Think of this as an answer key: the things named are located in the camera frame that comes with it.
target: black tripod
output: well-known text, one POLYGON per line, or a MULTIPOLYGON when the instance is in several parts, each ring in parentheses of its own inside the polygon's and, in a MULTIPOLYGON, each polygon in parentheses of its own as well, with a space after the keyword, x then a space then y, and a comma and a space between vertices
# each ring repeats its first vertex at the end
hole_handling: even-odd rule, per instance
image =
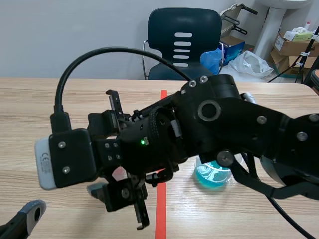
POLYGON ((306 48, 306 50, 302 53, 300 53, 300 55, 297 57, 297 59, 294 61, 294 63, 288 67, 286 70, 284 70, 282 73, 280 73, 279 75, 275 76, 274 78, 272 78, 269 82, 272 82, 274 79, 276 79, 277 77, 281 76, 283 73, 285 73, 286 71, 290 70, 291 68, 293 68, 294 66, 298 65, 299 66, 299 70, 297 72, 296 75, 296 80, 295 83, 297 82, 298 79, 298 75, 301 73, 301 84, 303 83, 303 72, 304 72, 304 66, 305 66, 305 62, 307 60, 307 57, 309 56, 309 52, 311 50, 313 50, 311 47, 313 46, 313 43, 315 41, 315 38, 318 36, 319 33, 319 26, 317 27, 315 33, 313 34, 313 36, 311 37, 311 40, 306 48))

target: chair backrest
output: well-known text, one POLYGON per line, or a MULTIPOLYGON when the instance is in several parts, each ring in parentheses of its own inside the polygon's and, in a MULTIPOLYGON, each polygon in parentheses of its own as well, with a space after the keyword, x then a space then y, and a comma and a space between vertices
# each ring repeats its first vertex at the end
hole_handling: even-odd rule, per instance
POLYGON ((221 17, 209 9, 159 8, 149 17, 149 47, 171 63, 199 63, 218 47, 220 34, 221 17))

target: sink pedestal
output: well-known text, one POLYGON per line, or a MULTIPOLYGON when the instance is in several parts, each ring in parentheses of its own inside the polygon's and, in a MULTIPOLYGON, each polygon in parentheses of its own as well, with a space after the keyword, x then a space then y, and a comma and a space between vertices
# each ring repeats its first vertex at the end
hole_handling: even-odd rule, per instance
POLYGON ((269 13, 259 35, 254 53, 267 59, 275 42, 286 9, 269 8, 269 13))

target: black chair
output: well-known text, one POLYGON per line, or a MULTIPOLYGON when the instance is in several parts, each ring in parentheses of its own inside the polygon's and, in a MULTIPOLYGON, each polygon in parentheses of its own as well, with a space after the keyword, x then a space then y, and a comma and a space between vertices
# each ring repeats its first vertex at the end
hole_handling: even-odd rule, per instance
MULTIPOLYGON (((201 65, 202 53, 216 50, 221 34, 221 17, 213 10, 198 8, 160 8, 149 17, 149 47, 159 50, 164 59, 178 66, 191 78, 212 75, 201 65)), ((144 78, 144 57, 142 58, 144 78)), ((159 63, 150 69, 149 80, 184 80, 159 63)))

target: robotic arm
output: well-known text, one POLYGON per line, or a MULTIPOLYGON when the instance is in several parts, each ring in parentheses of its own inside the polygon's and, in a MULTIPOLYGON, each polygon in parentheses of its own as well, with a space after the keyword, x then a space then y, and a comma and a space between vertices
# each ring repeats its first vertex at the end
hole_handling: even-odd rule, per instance
POLYGON ((202 163, 216 160, 229 167, 236 181, 269 198, 301 194, 319 199, 315 152, 319 115, 292 119, 248 102, 230 75, 185 76, 189 81, 180 91, 132 115, 122 111, 118 92, 108 90, 112 109, 90 113, 87 129, 71 129, 61 98, 67 77, 89 57, 80 58, 61 77, 50 117, 52 135, 35 146, 43 189, 105 178, 108 184, 88 187, 90 195, 109 212, 134 205, 140 230, 149 224, 145 183, 155 187, 171 180, 179 164, 199 155, 202 163), (235 160, 238 153, 244 155, 249 172, 235 160), (261 159, 265 171, 283 187, 274 188, 258 179, 253 156, 261 159), (128 178, 116 181, 112 173, 120 166, 128 178))

